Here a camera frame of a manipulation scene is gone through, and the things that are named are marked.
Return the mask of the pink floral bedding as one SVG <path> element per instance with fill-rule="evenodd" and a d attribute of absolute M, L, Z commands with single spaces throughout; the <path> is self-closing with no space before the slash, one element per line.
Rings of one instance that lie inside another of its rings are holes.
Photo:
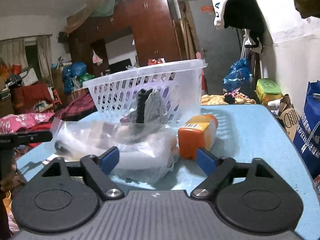
<path fill-rule="evenodd" d="M 20 128 L 32 128 L 42 122 L 48 122 L 54 113 L 9 114 L 0 119 L 1 134 L 15 133 Z"/>

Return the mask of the orange and white bottle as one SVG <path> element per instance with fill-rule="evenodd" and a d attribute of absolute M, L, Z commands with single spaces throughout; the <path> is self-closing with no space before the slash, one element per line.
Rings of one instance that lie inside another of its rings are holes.
<path fill-rule="evenodd" d="M 178 129 L 180 156 L 196 159 L 199 148 L 211 150 L 216 141 L 218 120 L 212 114 L 196 115 Z"/>

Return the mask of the grey and black socks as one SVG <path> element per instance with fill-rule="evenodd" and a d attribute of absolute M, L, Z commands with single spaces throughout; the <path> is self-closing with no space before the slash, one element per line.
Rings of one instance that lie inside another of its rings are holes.
<path fill-rule="evenodd" d="M 167 113 L 159 91 L 141 89 L 136 95 L 135 109 L 121 118 L 120 123 L 138 133 L 165 126 Z"/>

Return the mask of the brown paper bag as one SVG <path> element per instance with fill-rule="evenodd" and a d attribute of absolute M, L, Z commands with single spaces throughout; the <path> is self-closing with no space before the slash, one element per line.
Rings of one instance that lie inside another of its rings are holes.
<path fill-rule="evenodd" d="M 278 121 L 291 141 L 294 140 L 299 120 L 300 115 L 294 109 L 289 94 L 285 94 L 280 100 Z"/>

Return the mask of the green lidded yellow box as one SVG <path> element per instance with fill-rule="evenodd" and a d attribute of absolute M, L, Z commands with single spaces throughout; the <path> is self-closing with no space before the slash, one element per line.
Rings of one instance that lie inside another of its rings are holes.
<path fill-rule="evenodd" d="M 262 105 L 283 97 L 280 87 L 271 79 L 259 79 L 256 94 Z"/>

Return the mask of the white plastic laundry basket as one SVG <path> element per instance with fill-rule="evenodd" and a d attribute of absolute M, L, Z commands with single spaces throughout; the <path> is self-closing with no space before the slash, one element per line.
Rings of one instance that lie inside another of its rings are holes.
<path fill-rule="evenodd" d="M 84 82 L 106 122 L 144 117 L 179 127 L 201 111 L 203 59 L 132 68 Z"/>

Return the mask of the blue shopping bag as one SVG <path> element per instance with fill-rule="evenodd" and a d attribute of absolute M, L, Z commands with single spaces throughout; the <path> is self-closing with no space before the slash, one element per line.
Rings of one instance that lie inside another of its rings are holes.
<path fill-rule="evenodd" d="M 293 144 L 300 153 L 312 178 L 319 175 L 319 112 L 319 81 L 310 82 Z"/>

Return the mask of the blue plastic garbage bag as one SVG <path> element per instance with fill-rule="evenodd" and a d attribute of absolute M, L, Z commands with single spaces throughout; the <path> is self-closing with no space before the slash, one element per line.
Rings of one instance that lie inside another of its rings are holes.
<path fill-rule="evenodd" d="M 223 88 L 231 92 L 242 86 L 250 85 L 251 67 L 248 58 L 233 63 L 228 74 L 223 78 Z"/>

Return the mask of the grey metal door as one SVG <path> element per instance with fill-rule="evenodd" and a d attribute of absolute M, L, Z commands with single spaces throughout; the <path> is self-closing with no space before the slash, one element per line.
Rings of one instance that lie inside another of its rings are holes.
<path fill-rule="evenodd" d="M 240 59 L 244 31 L 233 27 L 217 29 L 212 0 L 188 0 L 204 68 L 208 94 L 222 94 L 223 78 Z"/>

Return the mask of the dark red wooden wardrobe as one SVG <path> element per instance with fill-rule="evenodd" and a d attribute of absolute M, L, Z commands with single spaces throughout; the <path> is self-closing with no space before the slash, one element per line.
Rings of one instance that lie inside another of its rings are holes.
<path fill-rule="evenodd" d="M 112 16 L 89 17 L 68 35 L 72 62 L 83 62 L 89 73 L 100 76 L 109 68 L 105 44 L 130 34 L 140 66 L 149 59 L 185 59 L 174 0 L 126 0 Z"/>

